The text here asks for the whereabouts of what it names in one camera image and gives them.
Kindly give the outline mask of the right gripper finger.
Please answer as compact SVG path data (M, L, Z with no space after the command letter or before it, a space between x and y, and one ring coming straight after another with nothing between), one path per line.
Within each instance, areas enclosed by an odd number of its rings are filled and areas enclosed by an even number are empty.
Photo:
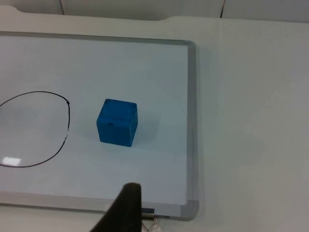
M141 186L127 183L91 232L140 232Z

